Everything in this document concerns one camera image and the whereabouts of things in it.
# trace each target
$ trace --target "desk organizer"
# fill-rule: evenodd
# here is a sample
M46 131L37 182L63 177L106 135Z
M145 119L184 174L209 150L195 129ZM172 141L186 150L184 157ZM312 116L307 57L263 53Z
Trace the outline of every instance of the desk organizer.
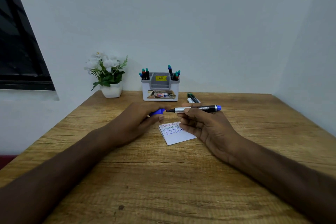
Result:
M178 81L173 81L169 73L150 72L149 80L142 80L142 96L144 101L176 102L179 99Z

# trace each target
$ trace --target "person's left hand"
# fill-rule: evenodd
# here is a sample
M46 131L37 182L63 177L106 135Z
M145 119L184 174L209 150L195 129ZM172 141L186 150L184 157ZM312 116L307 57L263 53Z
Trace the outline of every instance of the person's left hand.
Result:
M130 143L145 133L154 123L163 122L163 114L147 117L151 112L160 108L167 109L168 106L165 103L158 102L134 102L130 104L118 117L102 127L111 146L118 147Z

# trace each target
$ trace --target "window sill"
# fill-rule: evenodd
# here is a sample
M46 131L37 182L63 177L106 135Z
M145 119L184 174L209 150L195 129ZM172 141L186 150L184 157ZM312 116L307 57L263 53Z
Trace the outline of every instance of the window sill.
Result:
M2 90L0 89L0 101L59 101L56 91L51 90Z

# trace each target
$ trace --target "price tag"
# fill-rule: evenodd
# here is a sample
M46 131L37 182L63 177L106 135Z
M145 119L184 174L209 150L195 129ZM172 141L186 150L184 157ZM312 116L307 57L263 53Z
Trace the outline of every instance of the price tag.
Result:
M156 81L166 81L167 80L167 75L156 75L155 80Z

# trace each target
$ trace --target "white paper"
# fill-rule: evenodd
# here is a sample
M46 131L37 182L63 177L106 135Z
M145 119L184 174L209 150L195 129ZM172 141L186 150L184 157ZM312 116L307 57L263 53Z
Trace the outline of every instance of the white paper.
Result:
M180 143L196 138L193 134L188 133L180 128L179 122L161 124L159 125L159 130L167 145Z

